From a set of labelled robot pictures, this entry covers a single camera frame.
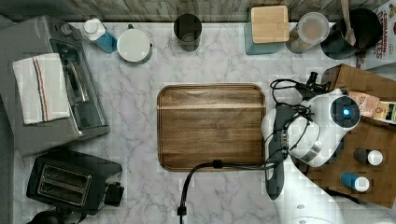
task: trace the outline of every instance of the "white towel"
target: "white towel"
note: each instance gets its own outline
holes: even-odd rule
[[[12,64],[25,124],[70,117],[59,54],[50,53]]]

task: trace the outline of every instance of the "wooden cutting board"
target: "wooden cutting board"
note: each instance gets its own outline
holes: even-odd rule
[[[264,95],[252,84],[183,85],[158,95],[158,158],[169,171],[264,157]]]

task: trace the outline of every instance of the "toaster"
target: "toaster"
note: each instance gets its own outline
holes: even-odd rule
[[[80,30],[50,16],[22,21],[0,31],[0,94],[14,133],[14,147],[23,157],[110,131],[81,38]],[[12,63],[46,53],[60,55],[71,116],[25,125]]]
[[[105,205],[120,206],[121,166],[65,148],[35,159],[28,198],[81,214],[96,215]]]

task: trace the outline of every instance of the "black cup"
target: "black cup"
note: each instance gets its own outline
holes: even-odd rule
[[[345,59],[358,52],[376,45],[381,39],[383,30],[376,14],[367,8],[356,8],[350,11],[350,26],[356,37],[354,46],[345,39],[347,31],[344,20],[337,22],[330,30],[328,37],[320,44],[323,52],[332,59]]]
[[[192,14],[179,16],[174,23],[174,31],[178,43],[186,51],[194,51],[199,46],[202,24],[198,17]]]

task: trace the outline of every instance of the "silver toaster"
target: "silver toaster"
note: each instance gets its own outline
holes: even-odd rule
[[[53,17],[40,16],[1,30],[0,40],[0,94],[14,133],[15,149],[23,157],[110,131],[78,29]],[[45,53],[59,53],[61,57],[71,117],[25,125],[12,63]]]

